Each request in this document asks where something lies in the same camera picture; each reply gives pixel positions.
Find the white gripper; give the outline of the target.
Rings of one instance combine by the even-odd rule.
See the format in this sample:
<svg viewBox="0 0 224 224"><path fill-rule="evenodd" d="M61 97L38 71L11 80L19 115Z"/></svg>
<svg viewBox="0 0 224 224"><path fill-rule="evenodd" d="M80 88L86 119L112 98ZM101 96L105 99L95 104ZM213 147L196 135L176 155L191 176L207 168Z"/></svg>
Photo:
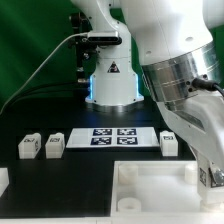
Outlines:
<svg viewBox="0 0 224 224"><path fill-rule="evenodd" d="M173 132L224 170L224 98L219 93L198 93L175 112L163 102L157 106Z"/></svg>

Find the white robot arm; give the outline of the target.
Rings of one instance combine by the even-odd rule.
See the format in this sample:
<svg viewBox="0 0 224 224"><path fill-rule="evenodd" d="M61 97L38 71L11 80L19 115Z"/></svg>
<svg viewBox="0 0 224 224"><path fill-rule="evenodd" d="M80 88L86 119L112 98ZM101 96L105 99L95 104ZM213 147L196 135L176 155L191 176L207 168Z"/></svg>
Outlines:
<svg viewBox="0 0 224 224"><path fill-rule="evenodd" d="M224 97L203 0L70 0L89 20L98 59L86 101L124 108L142 97L131 65L137 44L143 79L167 126L224 169Z"/></svg>

